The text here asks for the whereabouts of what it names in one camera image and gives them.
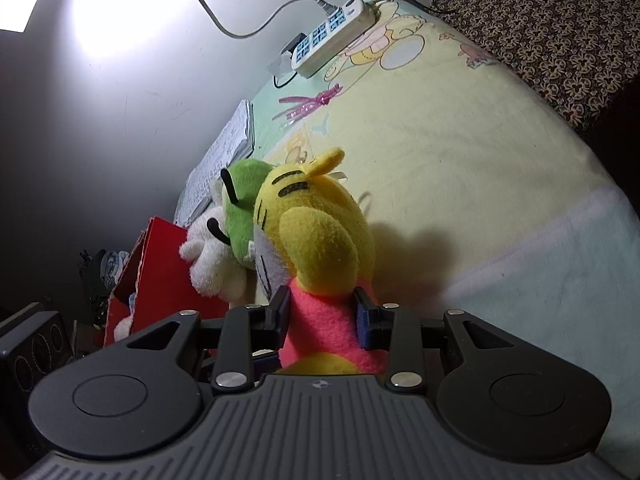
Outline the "white bunny plush toy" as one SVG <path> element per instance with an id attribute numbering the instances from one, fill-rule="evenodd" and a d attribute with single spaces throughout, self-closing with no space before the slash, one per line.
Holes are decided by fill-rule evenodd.
<path id="1" fill-rule="evenodd" d="M 236 306 L 246 291 L 246 269 L 233 255 L 224 225 L 222 184 L 211 180 L 209 193 L 212 202 L 189 226 L 179 255 L 189 263 L 191 284 L 201 296 Z"/>

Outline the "yellow tiger plush toy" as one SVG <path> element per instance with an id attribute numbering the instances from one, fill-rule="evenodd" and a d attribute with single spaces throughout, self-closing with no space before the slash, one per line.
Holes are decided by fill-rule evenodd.
<path id="1" fill-rule="evenodd" d="M 255 266 L 267 298 L 291 292 L 290 322 L 279 358 L 302 375 L 382 374 L 383 350 L 360 347 L 357 287 L 372 290 L 374 240 L 349 192 L 332 176 L 344 152 L 330 148 L 308 162 L 274 167 L 253 212 Z"/>

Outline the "green frog plush toy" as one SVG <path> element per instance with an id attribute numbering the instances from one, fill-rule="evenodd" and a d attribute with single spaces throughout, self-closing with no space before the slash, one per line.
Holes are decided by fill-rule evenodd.
<path id="1" fill-rule="evenodd" d="M 255 269 L 253 214 L 256 198 L 273 166 L 257 159 L 242 159 L 220 172 L 224 185 L 224 228 L 235 259 Z"/>

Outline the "red cardboard box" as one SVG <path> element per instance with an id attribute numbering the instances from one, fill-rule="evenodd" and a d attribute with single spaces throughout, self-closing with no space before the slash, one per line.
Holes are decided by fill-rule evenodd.
<path id="1" fill-rule="evenodd" d="M 150 219 L 108 298 L 104 344 L 114 344 L 116 326 L 125 318 L 131 318 L 135 333 L 184 309 L 202 318 L 226 313 L 226 302 L 203 297 L 191 285 L 189 263 L 179 256 L 185 240 L 185 229 L 160 217 Z"/>

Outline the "baby print blanket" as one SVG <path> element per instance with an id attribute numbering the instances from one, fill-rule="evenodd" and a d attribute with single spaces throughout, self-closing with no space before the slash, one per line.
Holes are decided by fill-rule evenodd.
<path id="1" fill-rule="evenodd" d="M 332 176 L 374 240 L 370 294 L 469 308 L 596 374 L 613 397 L 600 455 L 639 472 L 639 220 L 570 127 L 506 66 L 409 3 L 310 78 L 250 104 L 273 168 L 334 146 Z M 287 125 L 287 96 L 343 91 Z"/>

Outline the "striped clothes pile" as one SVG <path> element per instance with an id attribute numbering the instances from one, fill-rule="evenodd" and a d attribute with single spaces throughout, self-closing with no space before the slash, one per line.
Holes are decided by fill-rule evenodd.
<path id="1" fill-rule="evenodd" d="M 92 308 L 102 306 L 124 272 L 129 252 L 100 249 L 91 255 L 83 250 L 79 257 L 78 274 L 85 302 Z"/>

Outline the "handwritten paper notebook stack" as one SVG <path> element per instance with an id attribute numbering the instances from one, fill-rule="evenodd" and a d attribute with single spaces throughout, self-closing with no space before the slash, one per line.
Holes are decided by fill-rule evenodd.
<path id="1" fill-rule="evenodd" d="M 222 168 L 250 156 L 254 142 L 252 106 L 247 100 L 242 100 L 186 179 L 174 214 L 177 226 L 187 229 L 210 203 L 219 203 L 217 194 L 212 191 L 213 180 L 219 178 Z"/>

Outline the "black speaker device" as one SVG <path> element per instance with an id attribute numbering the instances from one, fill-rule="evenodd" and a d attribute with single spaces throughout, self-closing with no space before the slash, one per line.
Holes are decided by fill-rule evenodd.
<path id="1" fill-rule="evenodd" d="M 74 322 L 33 302 L 1 323 L 1 395 L 27 398 L 41 378 L 74 356 Z"/>

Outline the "black charger adapter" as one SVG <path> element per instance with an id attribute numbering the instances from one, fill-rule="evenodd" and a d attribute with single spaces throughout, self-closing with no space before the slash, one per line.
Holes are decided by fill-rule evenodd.
<path id="1" fill-rule="evenodd" d="M 281 50 L 280 55 L 285 58 L 292 58 L 295 48 L 303 42 L 307 36 L 303 32 L 299 32 L 292 40 L 290 40 Z"/>

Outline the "white power strip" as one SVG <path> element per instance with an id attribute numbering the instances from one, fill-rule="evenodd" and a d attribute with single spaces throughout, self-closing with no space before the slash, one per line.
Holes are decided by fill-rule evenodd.
<path id="1" fill-rule="evenodd" d="M 335 55 L 370 29 L 375 21 L 375 10 L 370 4 L 363 0 L 348 0 L 295 47 L 292 70 L 303 78 L 314 76 Z"/>

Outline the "brown patterned cloth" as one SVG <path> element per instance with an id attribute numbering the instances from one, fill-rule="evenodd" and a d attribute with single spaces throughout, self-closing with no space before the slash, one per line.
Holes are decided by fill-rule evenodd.
<path id="1" fill-rule="evenodd" d="M 639 0 L 432 0 L 432 6 L 578 132 L 639 76 Z"/>

